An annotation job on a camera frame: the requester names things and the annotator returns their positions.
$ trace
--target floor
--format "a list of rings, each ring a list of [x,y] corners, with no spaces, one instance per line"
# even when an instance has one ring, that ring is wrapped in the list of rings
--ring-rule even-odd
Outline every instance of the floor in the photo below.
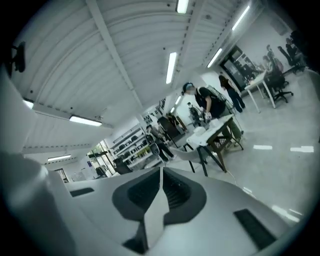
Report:
[[[236,114],[244,131],[244,150],[236,149],[223,156],[234,178],[222,172],[211,158],[207,159],[207,171],[209,177],[232,184],[236,181],[294,225],[312,211],[319,198],[320,102],[307,71],[289,75],[286,80],[289,85],[284,91],[292,91],[294,96],[287,97],[288,103],[278,100],[276,109],[268,99],[261,98],[259,91],[253,97],[261,113],[249,96],[244,97],[246,109]],[[254,149],[254,145],[272,149]],[[301,146],[313,152],[291,151]],[[189,163],[178,158],[167,166],[191,172]],[[196,173],[203,175],[200,164],[195,163],[194,167]]]

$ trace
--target ceiling light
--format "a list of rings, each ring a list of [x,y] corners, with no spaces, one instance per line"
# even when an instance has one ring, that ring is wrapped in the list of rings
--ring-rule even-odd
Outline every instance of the ceiling light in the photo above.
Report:
[[[214,61],[216,60],[216,58],[219,56],[219,54],[222,52],[222,48],[220,48],[216,54],[213,56],[212,60],[209,62],[208,64],[208,68],[210,68],[212,66],[212,64],[214,63]]]
[[[272,150],[272,146],[268,145],[254,145],[253,148],[255,150]]]
[[[293,212],[293,213],[295,213],[295,214],[303,215],[302,213],[300,213],[300,212],[298,212],[298,211],[296,211],[296,210],[289,209],[289,211],[291,211],[291,212]]]
[[[297,222],[297,223],[298,223],[298,222],[300,221],[299,218],[297,218],[297,217],[289,214],[285,209],[282,209],[282,208],[280,208],[279,206],[273,205],[273,206],[271,207],[271,209],[272,209],[273,211],[275,211],[276,213],[281,214],[282,216],[288,218],[289,220],[291,220],[291,221],[293,221],[293,222]]]
[[[175,63],[176,63],[177,53],[171,52],[169,56],[168,71],[166,73],[166,84],[170,84],[172,81],[172,76],[174,75]]]
[[[81,124],[90,125],[90,126],[101,126],[102,125],[101,122],[89,120],[89,119],[78,117],[75,115],[71,116],[69,120],[71,122],[81,123]]]
[[[246,13],[248,12],[249,8],[250,8],[250,5],[248,5],[248,6],[245,8],[245,10],[244,10],[244,12],[241,14],[240,18],[239,18],[239,19],[236,21],[236,23],[233,25],[232,31],[234,31],[234,30],[236,29],[236,27],[238,26],[238,24],[240,23],[240,21],[243,19],[243,17],[244,17],[244,16],[246,15]]]
[[[26,104],[26,106],[32,110],[32,108],[34,107],[34,103],[31,101],[31,100],[27,100],[27,99],[24,99],[23,100],[24,104]]]
[[[66,159],[66,158],[69,158],[69,157],[71,157],[70,154],[63,155],[63,156],[51,157],[51,158],[48,158],[48,162],[49,161],[54,161],[54,160],[59,160],[59,159]]]
[[[179,96],[179,97],[176,99],[176,101],[175,101],[175,104],[176,104],[176,105],[179,103],[180,99],[181,99],[181,96]]]
[[[250,193],[252,193],[252,191],[249,188],[246,188],[245,186],[243,187],[243,189],[248,191],[248,192],[250,192]]]
[[[178,0],[176,11],[179,14],[185,14],[187,12],[189,0]]]
[[[314,147],[313,146],[301,146],[301,147],[291,147],[291,152],[303,152],[303,153],[313,153]]]

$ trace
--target white table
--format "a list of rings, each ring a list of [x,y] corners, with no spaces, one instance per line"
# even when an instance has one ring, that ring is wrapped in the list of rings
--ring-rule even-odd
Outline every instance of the white table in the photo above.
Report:
[[[254,103],[254,105],[255,105],[255,108],[256,108],[256,110],[258,111],[258,113],[260,113],[260,109],[258,108],[258,105],[257,105],[257,103],[256,103],[256,101],[255,101],[255,99],[254,99],[254,97],[253,97],[253,95],[252,95],[252,93],[251,93],[250,90],[251,90],[252,88],[254,88],[254,87],[257,87],[258,90],[259,90],[259,92],[260,92],[260,94],[261,94],[261,96],[262,96],[262,98],[264,99],[264,98],[265,98],[265,97],[264,97],[264,94],[262,93],[262,91],[261,91],[260,88],[259,88],[259,84],[261,84],[261,83],[263,84],[264,88],[266,89],[266,91],[267,91],[267,93],[268,93],[268,95],[269,95],[269,98],[270,98],[270,100],[271,100],[272,106],[273,106],[274,108],[276,108],[274,99],[273,99],[273,97],[272,97],[272,95],[271,95],[271,93],[270,93],[270,91],[269,91],[269,88],[267,87],[266,82],[265,82],[265,75],[266,75],[266,73],[267,73],[267,71],[264,71],[263,73],[259,74],[254,80],[252,80],[252,81],[249,83],[248,86],[246,86],[246,87],[244,88],[244,89],[248,92],[248,94],[250,95],[250,97],[251,97],[251,99],[252,99],[252,101],[253,101],[253,103]]]
[[[226,146],[226,144],[228,142],[230,142],[231,139],[234,139],[240,145],[241,149],[242,150],[244,149],[242,147],[242,145],[232,136],[232,131],[230,131],[230,137],[224,138],[224,142],[222,144],[220,144],[219,146],[216,146],[215,143],[214,143],[215,139],[218,138],[218,135],[224,129],[227,129],[227,126],[230,125],[230,121],[232,120],[233,117],[234,117],[233,114],[229,114],[229,115],[223,116],[223,117],[218,119],[219,123],[216,126],[209,127],[201,135],[196,135],[194,133],[193,135],[191,135],[189,138],[186,139],[187,143],[192,143],[192,144],[196,144],[197,145],[197,152],[199,154],[200,161],[201,161],[202,168],[203,168],[205,176],[208,176],[208,174],[207,174],[207,169],[206,169],[206,166],[204,164],[204,159],[203,159],[203,156],[202,156],[202,153],[201,153],[201,148],[203,148],[208,153],[208,155],[218,164],[218,166],[225,173],[227,172],[227,169],[226,169],[225,163],[223,161],[223,157],[222,157],[221,151]],[[207,148],[208,145],[210,145],[210,147],[213,149],[213,151],[215,151],[217,153],[217,156],[218,156],[220,162],[212,155],[210,150]]]

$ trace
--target chair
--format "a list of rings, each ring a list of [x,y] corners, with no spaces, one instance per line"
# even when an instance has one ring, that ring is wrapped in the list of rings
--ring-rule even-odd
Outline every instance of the chair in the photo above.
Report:
[[[113,162],[115,164],[114,170],[120,175],[132,173],[132,170],[123,162],[122,158],[117,158]]]
[[[288,100],[285,97],[285,95],[287,95],[287,94],[291,94],[292,96],[294,95],[294,93],[292,91],[283,91],[285,82],[286,82],[286,80],[285,80],[284,76],[281,75],[276,81],[274,81],[271,84],[271,87],[274,89],[275,92],[277,92],[276,94],[273,95],[274,101],[281,98],[281,99],[284,99],[285,103],[288,103]]]
[[[202,157],[203,157],[203,162],[205,164],[207,164],[208,162],[206,161],[206,158],[209,155],[203,148],[201,148],[200,150],[201,150],[201,154],[202,154]],[[181,160],[189,161],[189,164],[191,166],[191,169],[192,169],[193,173],[196,173],[196,172],[195,172],[195,169],[194,169],[194,166],[193,166],[192,162],[193,163],[197,163],[197,164],[202,164],[197,149],[193,149],[192,151],[188,152],[186,147],[182,146],[182,147],[179,147],[179,148],[170,147],[170,151],[173,154],[177,155]]]

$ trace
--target black shirt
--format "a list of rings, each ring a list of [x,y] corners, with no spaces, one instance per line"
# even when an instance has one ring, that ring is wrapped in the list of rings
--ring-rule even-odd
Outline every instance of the black shirt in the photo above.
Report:
[[[226,108],[225,103],[218,99],[218,97],[215,96],[207,88],[201,87],[199,89],[196,89],[196,93],[194,96],[198,105],[204,108],[205,110],[207,109],[206,97],[209,96],[211,98],[210,113],[213,118],[218,118]]]

